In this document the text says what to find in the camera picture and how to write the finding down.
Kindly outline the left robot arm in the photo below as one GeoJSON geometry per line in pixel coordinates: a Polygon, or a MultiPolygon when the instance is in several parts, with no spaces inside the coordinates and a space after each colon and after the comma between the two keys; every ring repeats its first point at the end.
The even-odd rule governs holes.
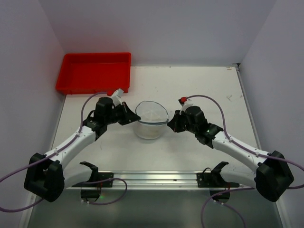
{"type": "Polygon", "coordinates": [[[80,183],[97,185],[98,167],[80,162],[82,171],[67,170],[68,164],[87,146],[97,141],[111,124],[131,124],[139,121],[126,102],[115,103],[112,98],[101,97],[95,109],[81,120],[78,130],[58,147],[45,154],[35,153],[29,160],[24,189],[42,199],[53,202],[65,188],[80,183]]]}

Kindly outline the white mesh laundry bag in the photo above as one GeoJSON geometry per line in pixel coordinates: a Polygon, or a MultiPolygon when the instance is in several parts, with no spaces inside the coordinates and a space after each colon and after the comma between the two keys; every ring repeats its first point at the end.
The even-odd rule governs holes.
{"type": "Polygon", "coordinates": [[[136,106],[135,113],[140,117],[133,128],[138,137],[155,140],[164,134],[169,114],[162,104],[155,101],[141,101],[136,106]]]}

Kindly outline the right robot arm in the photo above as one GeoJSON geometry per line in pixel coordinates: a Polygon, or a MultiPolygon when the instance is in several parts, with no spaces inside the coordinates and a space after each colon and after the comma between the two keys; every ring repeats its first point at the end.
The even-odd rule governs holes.
{"type": "Polygon", "coordinates": [[[175,133],[190,132],[199,143],[221,151],[241,162],[243,167],[230,166],[222,161],[209,173],[198,173],[199,187],[238,187],[245,185],[256,189],[265,199],[276,202],[294,181],[292,172],[282,153],[268,153],[229,139],[223,128],[209,123],[198,106],[176,110],[167,123],[175,133]]]}

